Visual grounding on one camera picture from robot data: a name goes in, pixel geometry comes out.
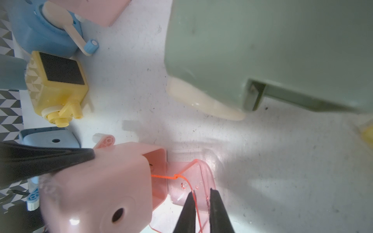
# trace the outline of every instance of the small hole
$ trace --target small hole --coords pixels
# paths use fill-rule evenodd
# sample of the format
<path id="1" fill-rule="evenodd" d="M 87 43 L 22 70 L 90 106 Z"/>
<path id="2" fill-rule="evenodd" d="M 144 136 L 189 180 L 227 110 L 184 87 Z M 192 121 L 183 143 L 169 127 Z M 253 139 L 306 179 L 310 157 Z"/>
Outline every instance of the small hole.
<path id="1" fill-rule="evenodd" d="M 120 219 L 120 217 L 122 217 L 123 212 L 124 212 L 124 209 L 123 209 L 123 208 L 120 208 L 119 210 L 117 210 L 117 211 L 113 214 L 112 222 L 113 222 L 113 223 L 117 222 L 117 221 Z"/>

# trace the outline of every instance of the pink plastic part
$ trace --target pink plastic part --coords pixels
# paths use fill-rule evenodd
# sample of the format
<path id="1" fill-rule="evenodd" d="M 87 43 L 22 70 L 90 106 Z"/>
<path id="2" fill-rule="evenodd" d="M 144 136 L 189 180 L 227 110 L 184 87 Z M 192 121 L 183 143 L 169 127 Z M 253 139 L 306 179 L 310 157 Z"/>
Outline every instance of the pink plastic part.
<path id="1" fill-rule="evenodd" d="M 50 0 L 100 26 L 111 26 L 131 0 Z"/>
<path id="2" fill-rule="evenodd" d="M 45 223 L 51 233 L 139 233 L 153 211 L 151 169 L 142 155 L 156 164 L 166 160 L 166 150 L 128 142 L 94 152 L 93 160 L 40 176 Z"/>
<path id="3" fill-rule="evenodd" d="M 97 142 L 96 146 L 94 146 L 93 149 L 109 147 L 109 146 L 114 145 L 114 143 L 115 143 L 115 137 L 113 135 L 110 135 L 110 134 L 97 133 L 93 136 L 93 139 L 95 139 L 95 137 L 96 138 L 101 137 L 101 139 Z"/>
<path id="4" fill-rule="evenodd" d="M 143 154 L 148 160 L 151 174 L 166 175 L 166 151 L 164 149 L 154 150 Z M 167 180 L 152 177 L 151 191 L 153 195 L 153 210 L 155 210 L 167 197 Z"/>
<path id="5" fill-rule="evenodd" d="M 183 206 L 191 190 L 195 192 L 197 223 L 196 232 L 209 233 L 210 189 L 216 189 L 210 167 L 202 160 L 192 162 L 170 162 L 167 175 L 152 173 L 153 178 L 167 180 L 168 193 L 175 205 Z M 153 211 L 150 227 L 161 233 L 172 232 L 180 216 L 182 207 L 165 213 L 162 205 Z"/>

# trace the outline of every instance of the patterned fabric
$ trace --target patterned fabric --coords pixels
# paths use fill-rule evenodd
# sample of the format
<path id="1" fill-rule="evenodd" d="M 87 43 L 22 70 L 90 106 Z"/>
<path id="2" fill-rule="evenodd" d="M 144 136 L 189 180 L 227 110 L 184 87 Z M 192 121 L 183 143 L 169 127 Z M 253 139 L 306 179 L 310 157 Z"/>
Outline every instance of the patterned fabric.
<path id="1" fill-rule="evenodd" d="M 18 133 L 23 130 L 19 91 L 0 89 L 0 141 L 19 143 Z"/>
<path id="2" fill-rule="evenodd" d="M 0 4 L 0 54 L 14 57 L 13 36 L 10 22 L 5 9 Z M 23 130 L 21 101 L 18 90 L 0 89 L 0 142 L 9 141 L 19 143 L 18 133 Z M 7 196 L 10 189 L 28 191 L 27 180 L 18 181 L 6 187 L 0 186 L 0 199 Z M 25 195 L 15 194 L 0 204 L 0 213 L 9 207 L 26 201 Z"/>
<path id="3" fill-rule="evenodd" d="M 18 134 L 21 130 L 23 130 L 23 119 L 19 91 L 0 89 L 0 141 L 19 143 Z M 27 180 L 18 181 L 6 187 L 0 186 L 0 198 L 7 196 L 7 191 L 10 189 L 26 192 L 28 190 Z M 26 197 L 14 195 L 13 198 L 2 203 L 3 209 L 0 212 L 26 201 Z"/>
<path id="4" fill-rule="evenodd" d="M 14 57 L 12 28 L 8 14 L 0 5 L 0 54 L 5 54 Z"/>

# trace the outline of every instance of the blue toy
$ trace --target blue toy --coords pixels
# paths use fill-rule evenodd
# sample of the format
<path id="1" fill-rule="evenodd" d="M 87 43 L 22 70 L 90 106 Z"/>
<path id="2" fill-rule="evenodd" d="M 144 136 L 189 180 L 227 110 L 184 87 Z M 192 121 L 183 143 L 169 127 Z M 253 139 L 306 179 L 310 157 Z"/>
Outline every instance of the blue toy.
<path id="1" fill-rule="evenodd" d="M 29 54 L 40 51 L 70 58 L 78 46 L 65 30 L 46 20 L 42 12 L 44 4 L 45 0 L 9 0 L 6 3 L 14 38 Z M 80 22 L 73 13 L 69 13 L 73 19 L 73 27 L 82 36 Z M 86 47 L 86 55 L 91 55 L 99 44 L 95 40 L 89 40 Z"/>

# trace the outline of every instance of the yellow object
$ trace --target yellow object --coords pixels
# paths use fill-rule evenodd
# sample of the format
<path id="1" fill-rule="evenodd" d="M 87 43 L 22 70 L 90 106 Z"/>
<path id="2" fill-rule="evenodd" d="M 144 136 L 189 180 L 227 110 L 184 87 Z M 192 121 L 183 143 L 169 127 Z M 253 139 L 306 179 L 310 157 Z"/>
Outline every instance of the yellow object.
<path id="1" fill-rule="evenodd" d="M 25 80 L 36 114 L 57 127 L 83 118 L 80 103 L 88 85 L 79 62 L 33 51 Z"/>
<path id="2" fill-rule="evenodd" d="M 373 147 L 373 125 L 369 126 L 361 133 L 361 138 Z"/>

